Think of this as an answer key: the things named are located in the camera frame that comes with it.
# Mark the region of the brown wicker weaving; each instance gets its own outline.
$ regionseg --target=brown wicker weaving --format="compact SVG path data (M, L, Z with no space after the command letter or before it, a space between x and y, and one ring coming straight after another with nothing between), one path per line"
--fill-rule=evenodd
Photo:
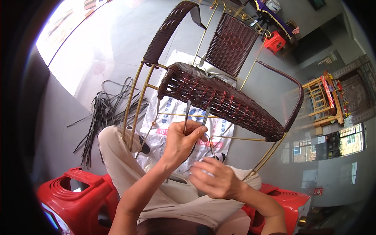
M206 27L201 23L199 5L191 1L180 2L170 12L165 21L162 23L161 27L158 29L145 52L142 63L148 66L158 63L159 57L161 56L172 34L188 12L191 13L193 22L195 22L201 28L206 29Z
M294 78L262 62L259 63L300 86ZM284 132L288 131L243 92L218 78L209 79L204 71L185 63L178 62L167 67L166 75L158 89L158 98L162 99L164 96L183 102L190 100L193 106L203 110L210 105L212 108L210 113L259 134L268 142L277 142L283 137ZM293 114L286 124L287 129L295 120L302 101L303 95L299 97Z
M258 33L239 19L223 13L205 60L236 77L251 51Z

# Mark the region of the chair seat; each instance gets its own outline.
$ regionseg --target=chair seat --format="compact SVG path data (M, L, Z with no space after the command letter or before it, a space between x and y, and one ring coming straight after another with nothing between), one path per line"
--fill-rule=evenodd
M223 118L277 142L283 137L284 128L266 110L228 83L216 77L208 78L204 71L185 63L174 63L158 89L158 98L173 97L202 110L211 106L211 114Z

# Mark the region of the chair frame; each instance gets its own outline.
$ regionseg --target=chair frame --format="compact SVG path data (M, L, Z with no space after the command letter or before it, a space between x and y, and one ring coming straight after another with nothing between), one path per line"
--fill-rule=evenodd
M212 5L212 7L215 6L215 7L214 7L214 10L213 10L213 13L212 13L212 15L210 16L207 25L204 26L204 27L203 27L203 24L202 24L202 23L201 23L201 25L199 25L199 23L197 22L197 20L195 21L195 20L193 19L194 16L193 16L193 13L191 13L191 16L192 16L193 21L194 21L197 25L199 25L200 27L204 28L204 33L203 33L203 35L202 35L202 37L201 37L201 40L200 40L200 42L199 42L199 45L198 45L198 48L197 48L197 50L196 50L195 57L194 57L194 61L193 61L192 65L195 63L197 57L199 57L200 59L205 60L205 57L202 58L202 57L198 56L197 54L198 54L199 49L200 49L200 47L201 47L201 44L202 44L203 38L204 38L204 36L205 36L205 34L206 34L207 28L208 28L209 24L211 23L211 20L212 20L212 18L213 18L213 16L214 16L214 14L215 14L215 12L216 12L218 6L219 6L221 3L222 3L223 6L224 6L224 9L223 9L223 12L222 12L222 13L224 13L224 12L226 11L226 4L225 4L222 0L215 0L215 1L213 2L213 5ZM239 10L237 11L236 15L239 15L240 12L242 12L241 9L239 9ZM261 34L261 33L264 31L264 33L262 33L262 34L266 34L267 37L271 36L271 33L270 33L267 29L263 29L263 28L262 28L262 27L261 27L256 21L254 21L254 22L258 25L258 29L259 29L259 31L257 32L258 34ZM255 58L255 60L254 60L254 62L253 62L253 64L252 64L252 66L251 66L251 68L250 68L250 70L249 70L247 76L245 77L245 79L242 80L242 79L240 79L240 78L238 78L238 77L234 77L234 78L233 78L234 80L239 80L239 81L243 82L242 85L241 85L241 87L240 87L240 89L239 89L240 91L243 89L243 87L244 87L246 81L248 80L248 78L249 78L249 76L250 76L250 74L251 74L251 71L253 70L254 65L255 65L256 62L261 63L263 66L265 66L265 67L267 67L267 68L269 67L269 69L271 68L270 66L265 65L265 64L263 64L262 62L258 61L258 57L259 57L259 55L260 55L260 53L261 53L262 48L264 47L265 41L266 41L266 40L264 40L263 44L261 45L261 47L260 47L260 49L259 49L259 52L257 53L257 56L256 56L256 58ZM159 67L160 67L160 68L164 68L164 69L166 69L166 66L165 66L165 65L162 65L162 64L159 64L159 63L158 63L158 58L157 58L156 61L154 60L152 63L149 63L148 61L145 61L145 57L144 57L144 60L141 62L140 66L139 66L139 68L138 68L138 70L137 70L137 73L136 73L136 76L135 76L134 82L133 82L133 84L132 84L132 88L131 88L131 91L130 91L130 95L129 95L129 97L132 97L132 96L133 96L133 92L134 92L134 90L135 90L135 87L136 87L136 84L137 84L138 78L139 78L139 76L140 76L140 73L141 73L141 70L142 70L144 64L146 64L147 66L149 66L150 69L149 69L148 75L147 75L147 77L146 77L146 80L145 80L144 86L143 86L143 88L142 88L142 90L141 90L140 99L143 99L143 97L144 97L144 95L145 95L145 91L146 91L146 89L147 89L148 87L149 87L149 88L153 88L153 89L155 89L155 90L158 90L158 87L149 84L149 80L150 80L150 77L151 77L151 75L152 75L154 69L158 69ZM298 111L299 111L299 109L300 109L300 105L301 105L301 103L300 103L300 105L299 105L298 103L297 103L297 106L299 106L299 107L298 107L298 110L297 110L296 114L298 113ZM129 99L128 104L127 104L127 107L126 107L125 115L124 115L123 133L125 133L125 128L126 128L126 126L127 126L126 123L127 123L127 119L128 119L128 114L129 114L129 108L130 108L130 105L131 105L131 100ZM159 112L159 105L160 105L160 100L158 99L158 101L157 101L157 114L156 114L156 116L155 116L155 118L154 118L154 121L153 121L153 122L151 123L151 125L150 125L150 129L149 129L148 133L146 134L143 143L141 144L141 147L140 147L140 149L139 149L139 151L138 151L138 153L137 153L137 155L136 155L136 158L138 157L138 155L139 155L139 153L140 153L140 151L141 151L141 149L142 149L142 146L144 145L144 143L145 143L145 141L146 141L146 139L147 139L147 136L149 135L149 133L150 133L152 127L156 124L156 119L157 119L157 116L158 116L158 115L160 115L160 114L162 114L162 115L178 115L178 116L186 116L186 118L187 118L188 116L190 116L190 117L204 117L203 115L186 115L186 114L172 114L172 113L163 113L163 112ZM130 146L129 146L130 149L132 149L133 138L134 138L134 133L135 133L135 128L136 128L136 123L137 123L138 115L139 115L139 112L140 112L140 108L141 108L141 103L138 104L137 109L136 109L136 114L135 114L135 117L134 117L134 120L135 120L135 121L133 122L132 134L131 134L131 138L130 138L130 139L131 139L131 141L130 141ZM291 119L292 119L292 122L293 122L293 121L295 120L295 117L293 117L293 114L292 114L292 115L290 116L290 119L289 119L288 122L290 122ZM217 117L217 116L208 116L208 118L218 118L218 117ZM263 166L263 165L269 160L269 158L272 156L272 154L276 151L276 149L279 147L279 145L281 144L281 142L282 142L282 141L284 140L284 138L286 137L286 134L288 133L288 130L290 129L290 127L291 127L291 125L292 125L292 122L291 122L290 124L286 124L287 128L285 127L285 133L283 134L283 137L282 137L279 141L274 142L274 143L272 144L272 146L271 146L271 147L269 148L269 150L265 153L265 155L260 159L260 161L256 164L256 166L255 166L255 167L254 167L254 168L253 168L253 169L252 169L252 170L246 175L246 177L244 177L243 180L245 180L245 179L247 179L247 178L253 176L255 173L257 173L257 171L259 171L260 168L261 168L261 167L262 167L262 166ZM225 130L225 132L223 133L223 135L224 135L224 134L230 129L231 126L232 126L232 123L231 123L230 126ZM213 136L211 136L211 137L209 138L209 143L210 143L211 151L212 151L212 153L213 153L214 155L215 155L215 153L214 153L214 149L213 149L213 146L212 146L212 139L213 139L214 137L228 138L228 139L240 139L240 140L248 140L248 141L264 141L264 142L266 141L265 139L259 139L259 138L240 138L240 137L233 137L233 136L232 136L232 137L227 137L227 136L216 136L216 135L213 135Z

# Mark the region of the person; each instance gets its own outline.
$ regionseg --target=person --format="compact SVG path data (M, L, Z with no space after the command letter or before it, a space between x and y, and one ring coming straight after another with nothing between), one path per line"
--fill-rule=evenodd
M249 170L226 166L204 157L190 168L189 181L206 195L184 201L189 184L166 180L188 157L198 139L206 142L208 130L201 123L188 120L168 127L165 149L160 160L147 173L132 153L140 148L135 133L129 150L131 129L109 126L98 135L99 149L120 201L109 235L193 235L215 234L215 229L244 204L265 217L261 235L286 234L284 211L272 197L258 191L258 174L241 181Z

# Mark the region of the knee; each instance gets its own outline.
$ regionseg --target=knee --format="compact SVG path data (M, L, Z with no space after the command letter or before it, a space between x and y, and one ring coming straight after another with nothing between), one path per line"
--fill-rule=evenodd
M98 135L98 144L101 145L107 141L114 141L114 139L119 138L121 130L118 126L108 126L104 128Z

